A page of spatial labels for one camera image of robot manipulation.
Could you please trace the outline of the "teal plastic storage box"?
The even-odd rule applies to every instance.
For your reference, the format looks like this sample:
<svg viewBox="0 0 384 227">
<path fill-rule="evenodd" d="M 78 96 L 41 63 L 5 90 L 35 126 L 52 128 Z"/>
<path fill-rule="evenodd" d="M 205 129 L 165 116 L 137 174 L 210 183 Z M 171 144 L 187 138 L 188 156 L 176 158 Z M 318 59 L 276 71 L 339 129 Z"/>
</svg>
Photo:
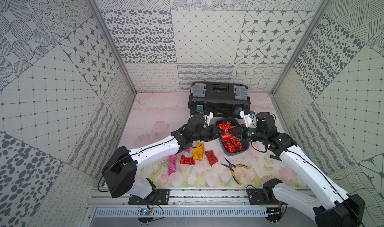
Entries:
<svg viewBox="0 0 384 227">
<path fill-rule="evenodd" d="M 226 122 L 226 121 L 231 121 L 231 122 L 233 122 L 236 126 L 239 125 L 239 122 L 238 122 L 236 119 L 234 119 L 234 118 L 224 118 L 224 119 L 217 120 L 217 121 L 216 121 L 216 125 L 219 124 L 219 123 L 221 123 L 221 122 Z M 221 144 L 221 146 L 222 146 L 222 149 L 223 149 L 224 153 L 225 153 L 226 155 L 228 155 L 228 156 L 234 156 L 234 155 L 241 154 L 241 153 L 247 151 L 247 150 L 249 149 L 249 146 L 250 146 L 250 143 L 249 143 L 248 141 L 241 140 L 241 143 L 245 146 L 245 149 L 244 149 L 242 152 L 240 152 L 240 153 L 229 154 L 229 153 L 224 149 L 224 146 L 223 146 L 222 141 L 221 141 L 221 137 L 219 138 L 219 141 L 220 141 L 220 144 Z"/>
</svg>

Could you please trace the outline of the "yellow tea bag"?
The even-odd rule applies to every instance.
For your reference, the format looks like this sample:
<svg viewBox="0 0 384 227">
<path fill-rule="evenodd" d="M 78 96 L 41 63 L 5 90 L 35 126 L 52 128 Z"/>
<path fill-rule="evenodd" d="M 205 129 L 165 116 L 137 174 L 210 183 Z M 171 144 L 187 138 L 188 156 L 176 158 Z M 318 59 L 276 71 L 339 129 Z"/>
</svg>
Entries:
<svg viewBox="0 0 384 227">
<path fill-rule="evenodd" d="M 202 161 L 205 153 L 204 143 L 196 142 L 196 145 L 193 150 L 193 160 Z"/>
</svg>

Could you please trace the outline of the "red tea bag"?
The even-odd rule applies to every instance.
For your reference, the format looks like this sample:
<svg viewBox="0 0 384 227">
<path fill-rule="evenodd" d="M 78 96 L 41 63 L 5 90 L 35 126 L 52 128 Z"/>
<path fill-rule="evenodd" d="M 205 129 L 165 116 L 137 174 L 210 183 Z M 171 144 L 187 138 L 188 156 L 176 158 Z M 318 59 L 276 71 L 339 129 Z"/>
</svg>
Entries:
<svg viewBox="0 0 384 227">
<path fill-rule="evenodd" d="M 193 157 L 187 158 L 184 155 L 182 155 L 181 160 L 180 160 L 180 164 L 181 165 L 195 165 L 195 160 L 193 159 Z"/>
<path fill-rule="evenodd" d="M 208 159 L 208 162 L 209 162 L 209 164 L 210 164 L 211 167 L 212 167 L 215 163 L 218 162 L 218 158 L 215 156 L 213 150 L 206 151 L 206 152 L 205 152 L 205 155 L 206 155 L 206 157 L 207 157 L 207 159 Z"/>
</svg>

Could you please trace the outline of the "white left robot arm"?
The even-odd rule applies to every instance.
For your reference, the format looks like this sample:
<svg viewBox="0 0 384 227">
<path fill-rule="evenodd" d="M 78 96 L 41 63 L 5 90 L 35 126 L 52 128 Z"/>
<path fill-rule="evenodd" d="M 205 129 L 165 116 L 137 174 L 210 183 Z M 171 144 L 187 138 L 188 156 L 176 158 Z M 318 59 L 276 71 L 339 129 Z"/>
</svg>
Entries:
<svg viewBox="0 0 384 227">
<path fill-rule="evenodd" d="M 101 180 L 105 181 L 112 198 L 128 193 L 143 200 L 151 199 L 157 191 L 156 186 L 150 179 L 138 176 L 139 170 L 191 148 L 194 142 L 210 142 L 224 133 L 217 125 L 210 124 L 210 118 L 194 115 L 163 140 L 136 149 L 117 148 L 101 170 Z"/>
</svg>

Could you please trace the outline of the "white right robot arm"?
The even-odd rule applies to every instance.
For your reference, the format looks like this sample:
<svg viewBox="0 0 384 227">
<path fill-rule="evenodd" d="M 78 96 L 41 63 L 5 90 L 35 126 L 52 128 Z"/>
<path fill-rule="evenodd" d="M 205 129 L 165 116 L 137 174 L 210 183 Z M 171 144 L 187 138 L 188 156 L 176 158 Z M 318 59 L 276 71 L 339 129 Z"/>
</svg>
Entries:
<svg viewBox="0 0 384 227">
<path fill-rule="evenodd" d="M 251 114 L 241 111 L 244 124 L 230 129 L 236 138 L 261 142 L 277 159 L 284 162 L 305 182 L 315 197 L 305 195 L 274 178 L 264 183 L 266 201 L 283 202 L 311 218 L 319 227 L 359 227 L 363 225 L 366 203 L 332 181 L 303 152 L 297 142 L 280 133 L 275 117 L 269 112 Z"/>
</svg>

